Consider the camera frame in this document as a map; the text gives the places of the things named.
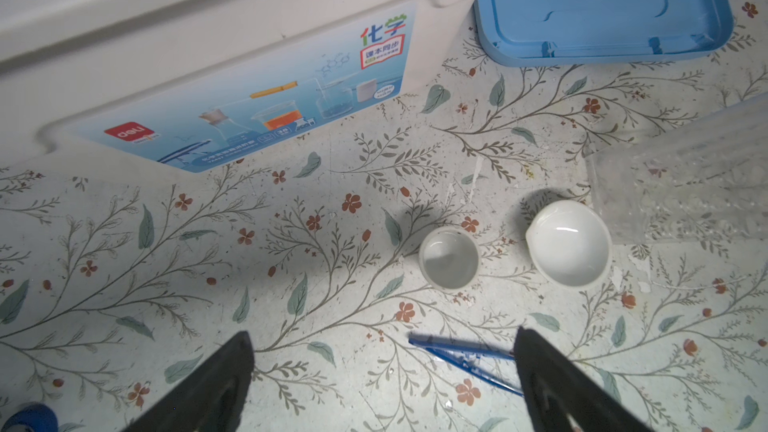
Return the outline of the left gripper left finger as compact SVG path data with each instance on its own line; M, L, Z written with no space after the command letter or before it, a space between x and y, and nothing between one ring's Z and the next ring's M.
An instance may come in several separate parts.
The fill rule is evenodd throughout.
M236 333L128 431L235 431L252 382L250 335Z

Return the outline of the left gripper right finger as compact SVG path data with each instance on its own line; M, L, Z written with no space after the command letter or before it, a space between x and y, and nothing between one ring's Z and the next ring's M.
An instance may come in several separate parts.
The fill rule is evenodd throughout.
M534 430L649 429L535 330L518 329L513 355Z

